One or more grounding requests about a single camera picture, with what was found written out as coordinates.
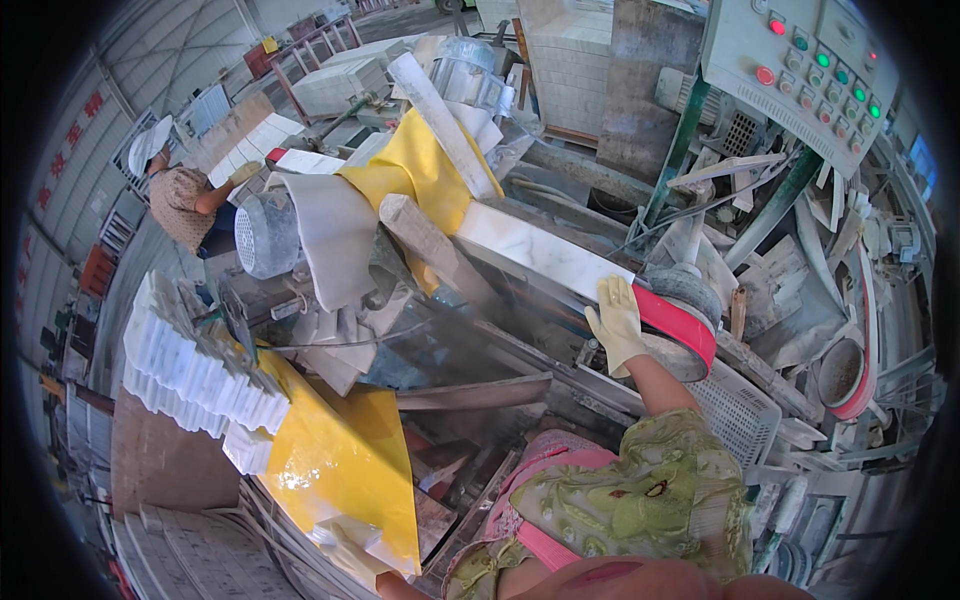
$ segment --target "pink strap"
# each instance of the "pink strap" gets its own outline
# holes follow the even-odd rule
[[[567,452],[566,450],[566,447],[558,449],[556,453],[550,454],[547,458],[539,458],[536,461],[525,464],[523,468],[514,469],[514,472],[507,478],[507,481],[511,482],[510,488],[505,492],[502,487],[500,488],[500,495],[493,504],[490,516],[487,517],[487,522],[490,524],[494,523],[497,518],[500,517],[500,514],[503,513],[507,502],[510,501],[510,494],[545,468],[550,468],[554,465],[600,468],[609,465],[619,458],[616,454],[613,454],[605,448],[585,448],[582,450],[574,450],[573,452]]]
[[[546,564],[551,572],[580,560],[580,557],[566,546],[543,533],[530,521],[523,521],[516,531],[516,538],[528,550]]]

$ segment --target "red button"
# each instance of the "red button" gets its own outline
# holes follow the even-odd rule
[[[774,72],[763,65],[756,68],[756,80],[762,85],[774,84]]]

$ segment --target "control panel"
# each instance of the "control panel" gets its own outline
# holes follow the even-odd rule
[[[704,80],[853,176],[897,91],[897,67],[850,2],[712,0]]]

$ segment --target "hand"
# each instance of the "hand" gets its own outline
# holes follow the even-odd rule
[[[611,274],[597,281],[597,303],[600,315],[597,316],[593,307],[588,306],[584,311],[587,323],[607,351],[610,377],[626,377],[629,373],[623,363],[647,353],[640,337],[640,311],[636,307],[634,290],[626,279]]]
[[[244,181],[253,177],[260,172],[260,169],[263,168],[263,165],[255,160],[250,162],[245,162],[240,165],[240,168],[233,172],[233,175],[230,176],[230,181],[233,183],[234,187],[241,185]]]
[[[319,544],[320,551],[353,579],[370,591],[376,592],[376,576],[391,571],[390,566],[371,556],[353,541],[340,523],[330,523],[327,529],[333,534],[337,545]]]

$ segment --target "floral shirt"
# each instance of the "floral shirt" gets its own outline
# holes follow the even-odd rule
[[[511,493],[501,518],[516,511],[584,558],[681,558],[726,582],[749,570],[745,493],[740,466],[704,418],[680,409],[630,427],[619,460],[605,467],[538,471]],[[472,544],[455,559],[444,598],[493,600],[500,569],[534,556],[511,527],[499,531],[508,535]]]

